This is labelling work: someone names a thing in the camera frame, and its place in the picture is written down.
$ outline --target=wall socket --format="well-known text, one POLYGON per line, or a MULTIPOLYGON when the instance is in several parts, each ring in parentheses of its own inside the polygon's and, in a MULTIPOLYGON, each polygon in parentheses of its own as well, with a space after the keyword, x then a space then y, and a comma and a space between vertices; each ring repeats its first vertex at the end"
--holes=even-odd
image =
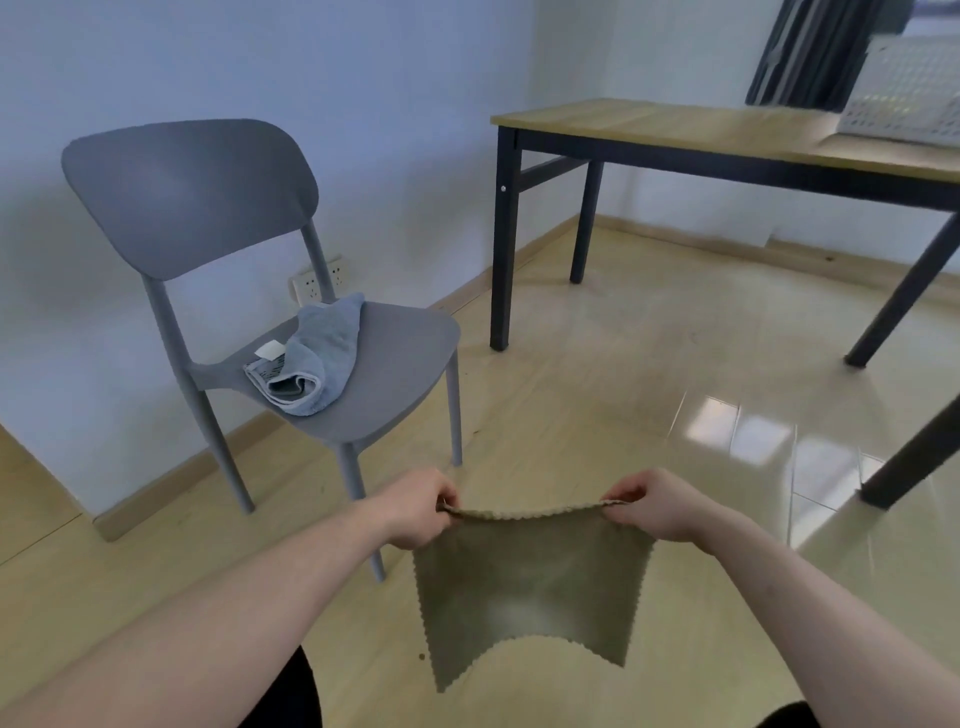
MULTIPOLYGON (((333 292, 337 298, 345 296, 347 291, 347 262, 342 255, 335 255, 326 262, 326 269, 330 272, 333 281, 333 292)), ((295 276, 290 277, 290 296, 300 306, 308 303, 319 303, 323 300, 320 295, 320 285, 313 266, 307 266, 295 276)))

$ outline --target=blue towel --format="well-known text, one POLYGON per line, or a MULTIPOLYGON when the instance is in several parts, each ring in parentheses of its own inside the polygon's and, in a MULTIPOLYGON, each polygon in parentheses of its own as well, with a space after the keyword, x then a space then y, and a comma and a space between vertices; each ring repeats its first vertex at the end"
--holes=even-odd
POLYGON ((311 303, 297 313, 297 331, 275 361, 257 359, 244 372, 288 415, 316 414, 343 394, 357 359, 362 293, 337 303, 311 303))

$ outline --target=black metal table leg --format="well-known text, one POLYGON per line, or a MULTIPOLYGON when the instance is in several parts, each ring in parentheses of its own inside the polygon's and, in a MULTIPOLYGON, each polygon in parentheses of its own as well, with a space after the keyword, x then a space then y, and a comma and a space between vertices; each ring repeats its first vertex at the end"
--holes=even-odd
POLYGON ((521 156, 522 152, 516 146, 516 129, 500 127, 496 142, 496 212, 493 216, 493 292, 490 304, 490 346, 498 352, 510 344, 521 156))
POLYGON ((867 362, 886 341, 906 312, 933 282, 937 274, 943 270, 947 261, 960 247, 960 214, 954 214, 947 220, 947 224, 937 233, 913 267, 897 286, 890 300, 883 305, 867 330, 860 336, 844 357, 844 361, 852 367, 863 369, 867 362))
POLYGON ((584 201, 580 206, 577 243, 573 249, 573 263, 570 266, 571 283, 581 283, 584 280, 584 269, 587 268, 587 253, 590 248, 590 234, 593 232, 593 218, 596 216, 597 198, 600 196, 600 178, 602 177, 603 162, 592 161, 587 167, 584 201))
POLYGON ((913 436, 863 484, 860 497, 889 508, 960 450, 960 397, 913 436))

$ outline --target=chair backrest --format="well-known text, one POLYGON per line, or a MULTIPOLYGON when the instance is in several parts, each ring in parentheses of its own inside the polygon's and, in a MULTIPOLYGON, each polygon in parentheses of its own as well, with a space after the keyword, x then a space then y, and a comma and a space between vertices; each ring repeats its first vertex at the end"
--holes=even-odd
POLYGON ((300 147, 265 121, 97 133, 70 142, 60 161, 113 248, 150 279, 174 279, 285 232, 312 231, 317 210, 317 181, 300 147))

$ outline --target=gray plastic chair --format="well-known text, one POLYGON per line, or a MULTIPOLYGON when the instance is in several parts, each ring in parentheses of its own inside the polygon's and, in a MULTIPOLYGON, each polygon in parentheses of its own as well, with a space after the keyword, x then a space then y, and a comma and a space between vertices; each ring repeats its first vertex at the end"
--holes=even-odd
MULTIPOLYGON (((61 163, 110 244, 143 277, 177 383, 246 512, 253 501, 213 415, 209 389, 241 392, 335 449, 347 492, 359 499, 366 494, 359 453, 413 411, 446 371, 453 464, 462 463, 460 327, 440 311, 364 303, 347 387, 311 417, 273 407, 242 371, 262 344, 285 342, 297 328, 296 317, 218 364, 190 358, 164 281, 217 258, 300 230, 323 300, 336 300, 312 220, 317 182, 289 134, 251 119, 149 124, 76 139, 63 150, 61 163)), ((382 581, 379 552, 372 566, 382 581)))

